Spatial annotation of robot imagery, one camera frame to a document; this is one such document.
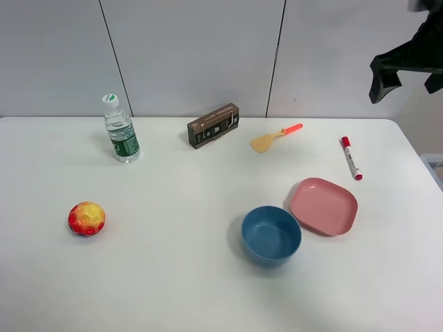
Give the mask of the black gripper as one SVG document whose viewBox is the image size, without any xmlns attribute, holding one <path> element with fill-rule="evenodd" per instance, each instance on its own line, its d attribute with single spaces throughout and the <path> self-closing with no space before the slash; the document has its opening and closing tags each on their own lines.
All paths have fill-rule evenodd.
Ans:
<svg viewBox="0 0 443 332">
<path fill-rule="evenodd" d="M 413 38 L 387 53 L 377 55 L 370 64 L 374 72 L 369 91 L 371 103 L 402 86 L 397 71 L 432 73 L 424 86 L 428 93 L 443 88 L 442 73 L 442 2 L 421 1 L 428 16 Z"/>
</svg>

